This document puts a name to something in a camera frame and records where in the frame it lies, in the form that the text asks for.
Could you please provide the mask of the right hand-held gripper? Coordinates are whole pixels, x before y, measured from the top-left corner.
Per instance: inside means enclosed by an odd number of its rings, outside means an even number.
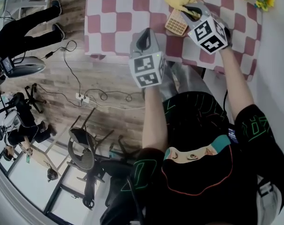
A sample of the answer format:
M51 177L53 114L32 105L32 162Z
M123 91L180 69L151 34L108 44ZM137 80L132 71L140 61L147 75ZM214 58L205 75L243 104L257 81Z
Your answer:
M187 11L182 11L181 15L190 28L188 36L196 45L208 54L214 54L228 45L224 26L214 19L203 3L190 3L184 8Z

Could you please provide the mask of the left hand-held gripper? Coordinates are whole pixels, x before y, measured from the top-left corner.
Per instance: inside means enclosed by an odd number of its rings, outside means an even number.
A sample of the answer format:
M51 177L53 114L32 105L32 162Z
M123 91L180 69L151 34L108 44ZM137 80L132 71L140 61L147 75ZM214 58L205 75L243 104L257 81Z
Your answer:
M151 28L144 29L133 38L130 44L129 68L139 88L162 83L165 69L164 53L160 50Z

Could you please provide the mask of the person's right hand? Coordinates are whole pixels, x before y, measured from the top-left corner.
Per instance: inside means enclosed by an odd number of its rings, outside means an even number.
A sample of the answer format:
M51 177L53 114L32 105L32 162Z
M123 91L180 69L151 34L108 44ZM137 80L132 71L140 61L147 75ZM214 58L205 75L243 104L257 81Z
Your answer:
M222 24L224 26L224 31L225 31L225 35L226 35L226 38L227 38L227 42L228 42L228 45L226 47L230 47L232 48L232 38L231 38L231 31L229 30L229 27L227 25L227 23L221 19L216 13L212 13L212 16L214 17L214 19L219 23L219 24Z

